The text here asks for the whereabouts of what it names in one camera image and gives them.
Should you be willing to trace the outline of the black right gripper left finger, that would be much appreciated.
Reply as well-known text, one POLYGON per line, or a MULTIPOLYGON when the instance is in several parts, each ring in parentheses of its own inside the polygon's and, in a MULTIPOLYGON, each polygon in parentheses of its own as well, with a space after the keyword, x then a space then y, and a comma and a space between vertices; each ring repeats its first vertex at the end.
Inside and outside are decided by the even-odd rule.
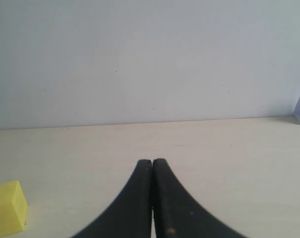
POLYGON ((152 226, 152 162, 139 160, 110 206, 75 238, 149 238, 152 226))

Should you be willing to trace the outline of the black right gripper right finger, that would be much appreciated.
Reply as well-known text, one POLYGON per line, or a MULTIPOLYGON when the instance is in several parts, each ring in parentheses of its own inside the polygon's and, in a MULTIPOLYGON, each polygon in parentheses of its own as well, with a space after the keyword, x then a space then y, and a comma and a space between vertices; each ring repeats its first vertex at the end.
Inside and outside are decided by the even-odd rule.
POLYGON ((153 161, 152 187, 156 237, 244 237, 204 209, 179 182, 165 159, 153 161))

